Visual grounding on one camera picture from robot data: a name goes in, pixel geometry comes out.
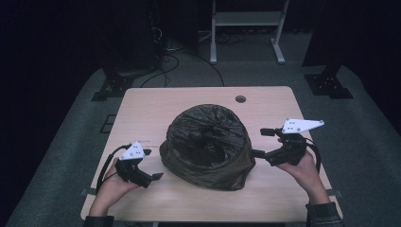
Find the black stand base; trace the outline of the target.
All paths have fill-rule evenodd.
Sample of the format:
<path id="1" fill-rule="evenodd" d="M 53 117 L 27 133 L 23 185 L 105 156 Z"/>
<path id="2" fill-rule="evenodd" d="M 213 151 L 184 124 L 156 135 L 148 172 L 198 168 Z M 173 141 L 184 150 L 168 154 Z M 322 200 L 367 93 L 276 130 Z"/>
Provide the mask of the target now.
<path id="1" fill-rule="evenodd" d="M 314 96 L 329 96 L 332 99 L 351 99 L 350 91 L 337 78 L 340 64 L 327 64 L 320 74 L 304 74 Z"/>
<path id="2" fill-rule="evenodd" d="M 93 101 L 105 101 L 109 97 L 122 97 L 133 84 L 132 76 L 123 76 L 115 68 L 103 68 L 105 80 L 94 93 Z"/>

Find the black plastic garbage bag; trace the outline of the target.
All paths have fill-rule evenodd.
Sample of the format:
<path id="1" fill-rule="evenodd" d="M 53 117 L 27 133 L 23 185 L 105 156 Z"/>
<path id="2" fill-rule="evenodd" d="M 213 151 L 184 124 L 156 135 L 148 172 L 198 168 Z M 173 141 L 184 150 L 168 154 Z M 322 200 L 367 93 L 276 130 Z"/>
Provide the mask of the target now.
<path id="1" fill-rule="evenodd" d="M 255 166 L 252 142 L 230 109 L 202 104 L 180 113 L 160 146 L 164 166 L 196 186 L 237 191 Z"/>

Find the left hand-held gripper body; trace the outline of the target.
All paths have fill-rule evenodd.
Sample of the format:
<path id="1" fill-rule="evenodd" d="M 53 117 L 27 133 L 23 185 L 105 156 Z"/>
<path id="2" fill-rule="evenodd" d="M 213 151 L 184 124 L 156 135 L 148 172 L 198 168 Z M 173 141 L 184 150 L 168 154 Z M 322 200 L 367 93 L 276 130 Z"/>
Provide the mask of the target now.
<path id="1" fill-rule="evenodd" d="M 151 176 L 138 167 L 146 156 L 140 142 L 136 141 L 129 145 L 115 164 L 117 174 L 125 182 L 135 183 L 147 188 L 151 183 Z"/>

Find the dark floor outlet panel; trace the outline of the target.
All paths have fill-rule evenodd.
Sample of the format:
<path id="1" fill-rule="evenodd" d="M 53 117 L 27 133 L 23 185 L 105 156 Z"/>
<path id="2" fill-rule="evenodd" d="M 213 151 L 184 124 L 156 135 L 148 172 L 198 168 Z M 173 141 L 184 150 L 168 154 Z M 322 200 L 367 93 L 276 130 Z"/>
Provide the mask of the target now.
<path id="1" fill-rule="evenodd" d="M 110 133 L 112 131 L 115 119 L 116 119 L 115 114 L 108 114 L 106 116 L 106 119 L 103 122 L 99 132 L 100 133 Z"/>

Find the person's left hand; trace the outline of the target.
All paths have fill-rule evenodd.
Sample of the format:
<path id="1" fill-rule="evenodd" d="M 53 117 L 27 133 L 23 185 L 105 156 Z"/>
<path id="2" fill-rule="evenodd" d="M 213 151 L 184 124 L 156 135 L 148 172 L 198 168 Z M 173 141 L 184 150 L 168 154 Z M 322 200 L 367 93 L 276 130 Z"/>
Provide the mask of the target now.
<path id="1" fill-rule="evenodd" d="M 125 182 L 115 169 L 118 158 L 113 159 L 110 169 L 105 175 L 103 184 L 96 194 L 96 198 L 90 208 L 90 217 L 106 217 L 109 209 L 115 205 L 121 198 L 133 189 L 138 188 L 135 183 Z"/>

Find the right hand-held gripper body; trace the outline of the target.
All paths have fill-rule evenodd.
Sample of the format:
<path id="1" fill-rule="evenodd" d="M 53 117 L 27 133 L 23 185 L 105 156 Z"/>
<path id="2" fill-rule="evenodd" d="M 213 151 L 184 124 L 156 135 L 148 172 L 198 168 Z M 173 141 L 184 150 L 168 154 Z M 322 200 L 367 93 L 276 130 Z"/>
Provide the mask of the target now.
<path id="1" fill-rule="evenodd" d="M 302 132 L 316 129 L 324 125 L 323 120 L 304 120 L 296 118 L 287 118 L 278 136 L 282 147 L 270 151 L 270 165 L 279 166 L 287 163 L 297 166 L 304 157 L 306 148 L 310 147 L 316 157 L 316 166 L 321 165 L 321 155 L 314 142 L 309 143 L 309 139 L 302 136 Z"/>

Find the person's right hand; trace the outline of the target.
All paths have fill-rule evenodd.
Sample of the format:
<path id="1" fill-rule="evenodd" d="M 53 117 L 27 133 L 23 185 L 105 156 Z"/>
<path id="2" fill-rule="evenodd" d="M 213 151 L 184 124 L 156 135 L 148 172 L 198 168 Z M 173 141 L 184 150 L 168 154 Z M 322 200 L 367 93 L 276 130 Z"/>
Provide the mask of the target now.
<path id="1" fill-rule="evenodd" d="M 330 202 L 323 182 L 315 167 L 314 157 L 306 152 L 297 166 L 281 164 L 278 166 L 292 176 L 299 186 L 306 192 L 311 205 L 326 204 Z"/>

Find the white metal stand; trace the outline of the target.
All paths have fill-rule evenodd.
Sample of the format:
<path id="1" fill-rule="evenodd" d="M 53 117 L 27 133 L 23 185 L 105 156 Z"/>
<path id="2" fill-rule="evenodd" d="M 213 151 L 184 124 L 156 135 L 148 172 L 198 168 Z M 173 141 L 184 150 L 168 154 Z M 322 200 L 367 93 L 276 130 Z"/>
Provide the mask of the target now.
<path id="1" fill-rule="evenodd" d="M 284 0 L 280 11 L 222 12 L 217 11 L 216 0 L 212 0 L 210 62 L 218 61 L 216 33 L 219 26 L 275 26 L 275 36 L 270 39 L 270 42 L 278 63 L 284 64 L 286 60 L 279 41 L 287 17 L 289 2 L 290 0 Z"/>

